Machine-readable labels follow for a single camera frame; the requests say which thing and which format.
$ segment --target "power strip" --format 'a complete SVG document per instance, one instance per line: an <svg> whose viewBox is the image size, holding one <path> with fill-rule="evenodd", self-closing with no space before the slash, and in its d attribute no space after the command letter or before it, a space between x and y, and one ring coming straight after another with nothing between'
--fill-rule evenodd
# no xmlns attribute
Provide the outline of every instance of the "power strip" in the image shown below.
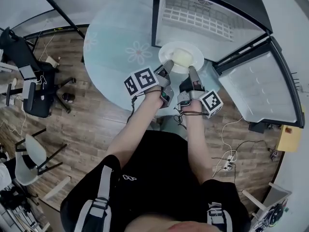
<svg viewBox="0 0 309 232"><path fill-rule="evenodd" d="M232 155L229 155L229 156L227 157L227 160L225 161L223 170L226 170L226 171L231 170L230 168L232 168L231 162L233 161L233 158L234 158L234 157L233 157Z"/></svg>

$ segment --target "black t-shirt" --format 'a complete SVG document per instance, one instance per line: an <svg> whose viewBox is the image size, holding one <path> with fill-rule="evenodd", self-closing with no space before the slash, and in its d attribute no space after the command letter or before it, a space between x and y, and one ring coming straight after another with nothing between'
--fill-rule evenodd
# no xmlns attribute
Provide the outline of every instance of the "black t-shirt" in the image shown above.
<svg viewBox="0 0 309 232"><path fill-rule="evenodd" d="M230 214L233 231L249 231L249 215L235 185L216 180L200 185L189 166L187 141L173 133L152 130L146 131L122 170L117 157L109 155L68 194L60 211L65 231L74 231L84 203L97 197L104 165L112 168L111 232L124 231L143 214L207 222L208 204L212 202L221 203Z"/></svg>

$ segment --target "black metal stand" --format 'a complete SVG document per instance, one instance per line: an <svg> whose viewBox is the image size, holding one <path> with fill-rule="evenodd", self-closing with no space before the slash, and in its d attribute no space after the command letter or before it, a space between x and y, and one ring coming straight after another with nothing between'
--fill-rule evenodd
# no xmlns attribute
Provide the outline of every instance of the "black metal stand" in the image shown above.
<svg viewBox="0 0 309 232"><path fill-rule="evenodd" d="M77 31L77 33L84 39L85 35L79 28L71 21L71 19L63 12L63 10L55 3L54 0L46 0L66 21Z"/></svg>

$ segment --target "refrigerator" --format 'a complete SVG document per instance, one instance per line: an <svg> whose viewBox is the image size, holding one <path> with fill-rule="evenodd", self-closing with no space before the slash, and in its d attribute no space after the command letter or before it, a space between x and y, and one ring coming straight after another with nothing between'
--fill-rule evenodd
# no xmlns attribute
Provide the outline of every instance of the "refrigerator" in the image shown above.
<svg viewBox="0 0 309 232"><path fill-rule="evenodd" d="M212 61L248 122L303 128L297 89L262 0L154 0L152 46L188 42Z"/></svg>

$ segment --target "white plate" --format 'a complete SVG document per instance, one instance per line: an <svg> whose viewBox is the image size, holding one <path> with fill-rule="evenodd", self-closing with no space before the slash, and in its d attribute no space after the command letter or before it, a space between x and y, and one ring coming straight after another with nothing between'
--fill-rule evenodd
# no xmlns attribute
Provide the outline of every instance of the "white plate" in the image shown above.
<svg viewBox="0 0 309 232"><path fill-rule="evenodd" d="M189 52L192 57L192 63L190 65L193 65L195 69L198 71L202 66L204 65L204 56L202 52L194 45L187 43L187 42L181 42L181 41L174 41L165 44L161 47L159 51L159 60L161 64L165 63L167 60L172 58L172 54L175 51L176 48L180 48L183 50L186 50ZM186 67L183 67L181 65L175 64L173 69L173 72L181 73L181 74L188 74L189 69Z"/></svg>

